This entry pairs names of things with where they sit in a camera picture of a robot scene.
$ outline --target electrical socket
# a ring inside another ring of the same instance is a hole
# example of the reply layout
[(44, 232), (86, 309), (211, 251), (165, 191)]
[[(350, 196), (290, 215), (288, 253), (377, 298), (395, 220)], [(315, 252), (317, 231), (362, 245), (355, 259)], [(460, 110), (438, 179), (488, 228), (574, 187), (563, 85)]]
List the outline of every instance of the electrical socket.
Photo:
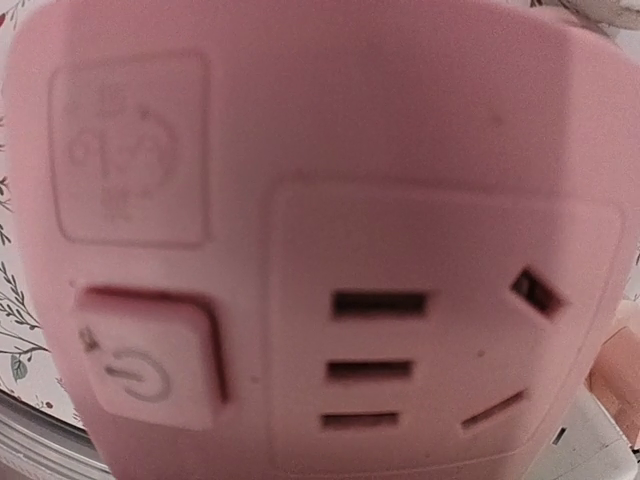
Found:
[(274, 210), (274, 453), (296, 474), (517, 451), (570, 372), (620, 231), (607, 206), (363, 185), (293, 186)]

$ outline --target socket hole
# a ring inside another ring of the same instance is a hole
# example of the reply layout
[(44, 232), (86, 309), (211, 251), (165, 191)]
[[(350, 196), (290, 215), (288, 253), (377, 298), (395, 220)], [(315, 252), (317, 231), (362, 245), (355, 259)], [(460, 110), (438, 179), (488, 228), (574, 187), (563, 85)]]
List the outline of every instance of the socket hole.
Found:
[(560, 440), (562, 440), (562, 437), (564, 437), (565, 433), (567, 433), (567, 427), (562, 427), (560, 430), (558, 430), (558, 434), (556, 435), (556, 438), (553, 439), (553, 442), (551, 442), (551, 444), (558, 445), (560, 443)]
[(324, 430), (370, 430), (395, 427), (398, 412), (328, 413), (320, 417)]
[(427, 294), (340, 290), (333, 293), (332, 310), (337, 320), (424, 317)]
[(411, 361), (327, 363), (327, 378), (335, 382), (408, 379), (413, 374)]
[(551, 318), (564, 303), (552, 288), (529, 269), (523, 270), (513, 282), (511, 291), (547, 318)]
[(462, 429), (465, 431), (473, 430), (480, 425), (484, 424), (488, 420), (495, 418), (503, 413), (511, 410), (516, 405), (522, 403), (522, 401), (526, 397), (526, 391), (522, 390), (521, 392), (516, 393), (515, 395), (510, 396), (506, 400), (503, 400), (492, 407), (487, 408), (486, 410), (474, 415), (473, 417), (467, 418), (462, 422)]

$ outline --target white surface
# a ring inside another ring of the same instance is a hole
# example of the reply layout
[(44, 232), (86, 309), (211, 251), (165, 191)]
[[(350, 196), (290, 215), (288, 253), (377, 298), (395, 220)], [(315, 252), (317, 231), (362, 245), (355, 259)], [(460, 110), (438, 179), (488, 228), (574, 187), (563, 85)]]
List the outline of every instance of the white surface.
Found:
[(578, 392), (563, 426), (562, 439), (547, 446), (524, 480), (636, 478), (638, 464), (627, 440), (586, 389)]

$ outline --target pink plastic casing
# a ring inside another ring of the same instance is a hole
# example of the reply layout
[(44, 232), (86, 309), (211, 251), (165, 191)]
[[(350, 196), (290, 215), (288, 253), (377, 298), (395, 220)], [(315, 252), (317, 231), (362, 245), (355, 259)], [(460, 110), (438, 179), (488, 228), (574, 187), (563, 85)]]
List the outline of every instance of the pink plastic casing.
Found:
[(621, 298), (639, 85), (493, 3), (44, 8), (4, 84), (19, 240), (115, 476), (520, 478)]

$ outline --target floral pattern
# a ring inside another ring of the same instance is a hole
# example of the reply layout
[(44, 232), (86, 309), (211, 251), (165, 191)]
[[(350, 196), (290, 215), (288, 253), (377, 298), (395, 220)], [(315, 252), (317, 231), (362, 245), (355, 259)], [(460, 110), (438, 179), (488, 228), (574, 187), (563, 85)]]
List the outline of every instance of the floral pattern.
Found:
[[(52, 0), (0, 0), (0, 75), (20, 23)], [(0, 390), (72, 425), (82, 422), (56, 371), (33, 309), (15, 241), (0, 102)]]

